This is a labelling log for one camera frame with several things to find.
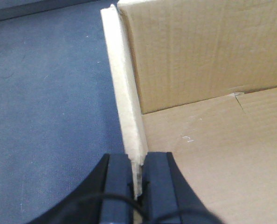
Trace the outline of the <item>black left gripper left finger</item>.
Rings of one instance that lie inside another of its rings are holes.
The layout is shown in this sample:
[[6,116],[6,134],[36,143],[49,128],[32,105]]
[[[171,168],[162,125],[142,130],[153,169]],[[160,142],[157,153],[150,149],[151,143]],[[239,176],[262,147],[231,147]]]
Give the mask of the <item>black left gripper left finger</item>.
[[83,182],[32,224],[131,224],[132,167],[126,154],[104,154]]

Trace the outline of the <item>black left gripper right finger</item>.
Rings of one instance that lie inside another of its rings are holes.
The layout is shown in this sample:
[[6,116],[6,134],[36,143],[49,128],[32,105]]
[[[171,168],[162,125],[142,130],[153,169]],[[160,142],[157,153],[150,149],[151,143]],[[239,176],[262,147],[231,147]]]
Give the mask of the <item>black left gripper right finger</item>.
[[172,153],[149,152],[143,165],[141,204],[147,224],[218,224],[185,180]]

